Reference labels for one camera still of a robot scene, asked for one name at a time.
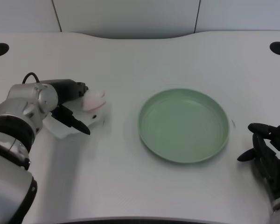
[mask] table surface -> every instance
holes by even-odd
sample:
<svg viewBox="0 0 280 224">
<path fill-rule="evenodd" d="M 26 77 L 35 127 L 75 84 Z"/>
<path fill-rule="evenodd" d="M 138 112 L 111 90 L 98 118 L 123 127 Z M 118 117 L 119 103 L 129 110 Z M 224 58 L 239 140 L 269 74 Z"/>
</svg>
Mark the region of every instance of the table surface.
<svg viewBox="0 0 280 224">
<path fill-rule="evenodd" d="M 55 139 L 45 128 L 31 149 L 38 182 L 24 224 L 97 217 L 169 217 L 226 224 L 264 224 L 270 201 L 251 163 L 252 122 L 280 125 L 280 32 L 205 32 L 164 40 L 110 40 L 75 33 L 0 34 L 0 102 L 29 72 L 70 78 L 105 90 L 109 115 L 90 136 Z M 165 161 L 137 131 L 144 102 L 171 88 L 201 91 L 230 120 L 230 139 L 215 158 Z"/>
</svg>

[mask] white wall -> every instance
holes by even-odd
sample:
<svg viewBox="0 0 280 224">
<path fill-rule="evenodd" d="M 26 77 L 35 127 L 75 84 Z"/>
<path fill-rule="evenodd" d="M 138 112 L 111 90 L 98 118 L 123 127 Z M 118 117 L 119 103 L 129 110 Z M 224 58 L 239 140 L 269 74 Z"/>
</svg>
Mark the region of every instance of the white wall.
<svg viewBox="0 0 280 224">
<path fill-rule="evenodd" d="M 105 38 L 192 34 L 199 0 L 54 0 L 61 28 Z M 201 0 L 196 32 L 280 30 L 280 0 Z M 59 32 L 52 0 L 0 0 L 0 32 Z"/>
<path fill-rule="evenodd" d="M 54 0 L 62 31 L 106 38 L 192 34 L 199 0 Z"/>
<path fill-rule="evenodd" d="M 201 0 L 196 32 L 280 30 L 280 0 Z"/>
<path fill-rule="evenodd" d="M 58 31 L 51 0 L 0 0 L 0 32 Z"/>
</svg>

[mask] pink object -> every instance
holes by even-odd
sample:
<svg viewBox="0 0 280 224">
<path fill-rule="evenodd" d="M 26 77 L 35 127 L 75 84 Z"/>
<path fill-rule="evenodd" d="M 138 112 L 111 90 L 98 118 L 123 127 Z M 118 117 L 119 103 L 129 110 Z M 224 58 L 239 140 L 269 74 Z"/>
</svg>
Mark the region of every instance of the pink object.
<svg viewBox="0 0 280 224">
<path fill-rule="evenodd" d="M 82 109 L 85 112 L 90 112 L 97 110 L 105 104 L 105 91 L 87 91 L 83 97 Z"/>
</svg>

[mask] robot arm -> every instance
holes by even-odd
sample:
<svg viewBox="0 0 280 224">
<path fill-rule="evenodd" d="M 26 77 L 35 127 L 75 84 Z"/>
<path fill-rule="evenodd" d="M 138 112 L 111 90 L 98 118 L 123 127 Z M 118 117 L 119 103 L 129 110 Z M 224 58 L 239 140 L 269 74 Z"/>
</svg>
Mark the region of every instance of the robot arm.
<svg viewBox="0 0 280 224">
<path fill-rule="evenodd" d="M 27 171 L 29 152 L 48 113 L 66 126 L 90 134 L 62 105 L 82 97 L 88 87 L 69 79 L 36 80 L 12 86 L 0 104 L 0 224 L 20 224 L 35 198 L 37 183 Z"/>
</svg>

